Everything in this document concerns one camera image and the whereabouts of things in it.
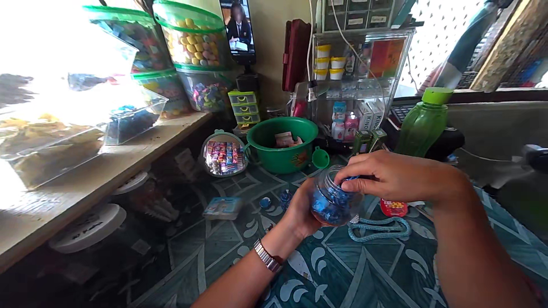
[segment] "patterned tablecloth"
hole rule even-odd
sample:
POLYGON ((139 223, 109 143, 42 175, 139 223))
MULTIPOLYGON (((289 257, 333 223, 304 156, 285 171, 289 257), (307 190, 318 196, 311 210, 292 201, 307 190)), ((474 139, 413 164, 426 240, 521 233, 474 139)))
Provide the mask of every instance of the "patterned tablecloth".
MULTIPOLYGON (((334 164, 346 164, 340 156, 334 164)), ((315 167, 274 175, 249 166, 245 173, 174 192, 173 204, 187 208, 183 225, 167 249, 131 283, 131 307, 188 307, 231 265, 244 256, 265 230, 279 222, 279 195, 295 191, 315 167), (234 221, 204 220, 202 211, 217 196, 242 197, 246 206, 234 221), (259 200, 270 197, 269 208, 259 200)), ((539 289, 548 290, 548 247, 508 212, 477 189, 500 241, 539 289)), ((385 219, 379 199, 369 196, 361 217, 385 219)), ((413 229, 406 238, 354 242, 348 227, 323 227, 297 248, 265 290, 260 307, 447 307, 436 275, 436 230, 424 214, 410 208, 413 229)))

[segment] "green water bottle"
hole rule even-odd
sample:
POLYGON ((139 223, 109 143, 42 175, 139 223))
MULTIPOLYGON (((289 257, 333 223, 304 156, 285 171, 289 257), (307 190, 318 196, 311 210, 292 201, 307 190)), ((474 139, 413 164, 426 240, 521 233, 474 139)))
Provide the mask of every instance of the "green water bottle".
POLYGON ((407 114, 402 123, 396 153, 424 157, 447 125, 447 106, 453 90, 426 88, 423 101, 407 114))

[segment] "round mirror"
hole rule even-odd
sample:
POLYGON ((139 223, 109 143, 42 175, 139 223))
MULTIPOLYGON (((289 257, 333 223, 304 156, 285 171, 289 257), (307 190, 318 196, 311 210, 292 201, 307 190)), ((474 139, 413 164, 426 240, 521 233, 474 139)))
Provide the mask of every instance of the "round mirror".
POLYGON ((233 176, 243 172, 248 161, 243 154, 242 140, 222 129, 215 130, 202 146, 200 161, 206 171, 218 178, 233 176))

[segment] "green bucket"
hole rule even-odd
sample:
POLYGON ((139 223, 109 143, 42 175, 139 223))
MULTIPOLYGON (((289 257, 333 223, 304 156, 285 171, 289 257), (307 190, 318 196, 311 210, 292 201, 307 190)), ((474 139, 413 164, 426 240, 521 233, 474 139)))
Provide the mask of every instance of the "green bucket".
POLYGON ((312 157, 312 141, 318 127, 311 121, 297 117, 280 117, 263 121, 247 133, 246 148, 252 146, 262 166, 274 174, 288 174, 303 169, 312 157), (275 134, 291 132, 293 139, 300 137, 302 144, 275 149, 275 134))

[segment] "wooden shelf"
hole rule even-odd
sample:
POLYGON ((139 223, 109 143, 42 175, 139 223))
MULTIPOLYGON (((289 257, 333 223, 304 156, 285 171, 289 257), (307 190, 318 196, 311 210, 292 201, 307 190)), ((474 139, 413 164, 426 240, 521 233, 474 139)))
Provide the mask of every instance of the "wooden shelf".
POLYGON ((43 244, 212 117, 171 119, 33 192, 2 190, 0 273, 43 244))

